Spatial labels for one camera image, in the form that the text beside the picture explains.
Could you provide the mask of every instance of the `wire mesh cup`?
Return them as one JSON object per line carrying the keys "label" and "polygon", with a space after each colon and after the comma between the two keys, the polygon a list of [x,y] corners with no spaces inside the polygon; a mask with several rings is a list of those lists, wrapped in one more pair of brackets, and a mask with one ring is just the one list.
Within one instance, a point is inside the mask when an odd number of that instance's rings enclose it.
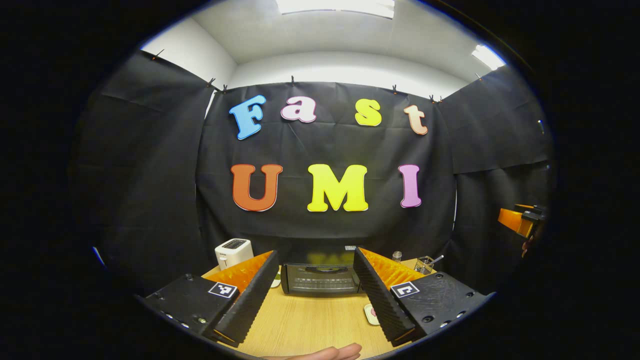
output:
{"label": "wire mesh cup", "polygon": [[416,260],[415,267],[413,269],[422,275],[429,275],[433,271],[433,266],[427,264],[432,262],[433,259],[429,256],[422,256]]}

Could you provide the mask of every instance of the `table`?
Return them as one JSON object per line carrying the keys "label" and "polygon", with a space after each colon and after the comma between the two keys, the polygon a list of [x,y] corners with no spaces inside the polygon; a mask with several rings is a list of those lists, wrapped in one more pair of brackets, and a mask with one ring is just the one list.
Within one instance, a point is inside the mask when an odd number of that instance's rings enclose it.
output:
{"label": "table", "polygon": [[[415,262],[409,259],[401,263],[413,268]],[[216,266],[203,277],[219,271]],[[366,359],[409,344],[393,347],[379,325],[369,324],[364,306],[370,303],[366,294],[298,297],[286,295],[281,286],[271,288],[245,341],[236,350],[257,357],[293,356],[358,343],[362,345],[359,359]]]}

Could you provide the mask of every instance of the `ceiling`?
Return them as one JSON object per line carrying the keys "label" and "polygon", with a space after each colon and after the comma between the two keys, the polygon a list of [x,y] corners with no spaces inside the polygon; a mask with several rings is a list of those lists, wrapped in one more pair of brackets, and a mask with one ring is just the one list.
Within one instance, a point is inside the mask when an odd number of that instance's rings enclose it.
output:
{"label": "ceiling", "polygon": [[417,0],[396,0],[394,18],[316,11],[281,15],[275,0],[224,0],[193,16],[238,63],[311,51],[352,51],[428,65],[465,81],[490,69],[462,25]]}

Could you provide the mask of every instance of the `black cloth backdrop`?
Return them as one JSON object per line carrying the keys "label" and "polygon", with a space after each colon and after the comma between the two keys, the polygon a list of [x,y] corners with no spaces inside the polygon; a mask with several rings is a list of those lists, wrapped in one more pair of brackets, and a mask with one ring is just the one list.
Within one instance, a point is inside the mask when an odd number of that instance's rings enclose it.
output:
{"label": "black cloth backdrop", "polygon": [[[262,129],[238,140],[238,126],[229,109],[256,95],[267,99],[258,122]],[[315,121],[282,118],[280,110],[293,96],[316,101]],[[359,99],[378,101],[381,124],[356,122]],[[422,123],[429,131],[424,136],[411,129],[403,112],[413,104],[425,114]],[[388,257],[400,250],[405,258],[439,253],[451,236],[454,213],[450,147],[437,107],[414,95],[342,83],[279,83],[218,92],[202,131],[196,173],[204,238],[211,247],[230,238],[247,238],[254,254],[278,249],[285,261],[296,245],[362,245]],[[255,199],[264,195],[260,168],[265,164],[284,168],[271,209],[245,211],[234,203],[230,168],[243,163],[256,168],[250,182]],[[329,165],[338,180],[350,165],[367,167],[364,188],[369,209],[347,212],[330,207],[322,213],[309,212],[313,176],[308,167],[312,164]],[[416,208],[400,206],[403,178],[398,166],[404,164],[420,167],[417,181],[422,204]]]}
{"label": "black cloth backdrop", "polygon": [[[499,208],[546,204],[542,111],[506,67],[440,104],[371,86],[280,83],[217,93],[203,119],[211,96],[206,82],[151,57],[136,53],[94,97],[79,123],[69,168],[80,231],[141,295],[185,272],[216,266],[213,248],[232,237],[251,239],[255,254],[286,253],[301,244],[362,245],[385,256],[400,250],[404,258],[445,254],[439,270],[494,290],[522,245],[497,226]],[[262,129],[239,141],[228,111],[259,94],[267,99]],[[280,116],[286,99],[296,95],[316,100],[317,120],[303,124]],[[380,103],[379,126],[356,123],[361,98]],[[411,130],[403,113],[411,104],[425,113],[427,135]],[[261,166],[283,166],[271,209],[235,205],[230,168],[238,163],[256,167],[254,198],[264,194]],[[329,165],[338,179],[349,165],[366,166],[369,209],[307,211],[313,181],[307,168],[314,163]],[[418,208],[400,206],[397,167],[407,163],[420,167]]]}
{"label": "black cloth backdrop", "polygon": [[211,269],[193,176],[212,88],[137,52],[92,96],[69,166],[74,215],[107,268],[148,293]]}

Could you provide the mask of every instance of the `ceiling light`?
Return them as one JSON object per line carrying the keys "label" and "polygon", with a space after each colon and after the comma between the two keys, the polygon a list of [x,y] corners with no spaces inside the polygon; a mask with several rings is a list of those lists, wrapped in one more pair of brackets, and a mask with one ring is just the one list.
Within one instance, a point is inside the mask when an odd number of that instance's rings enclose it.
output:
{"label": "ceiling light", "polygon": [[492,70],[504,65],[504,61],[500,59],[500,56],[497,56],[491,49],[483,45],[476,46],[476,50],[474,50],[471,55],[475,56]]}
{"label": "ceiling light", "polygon": [[334,10],[394,18],[394,0],[276,0],[281,14]]}

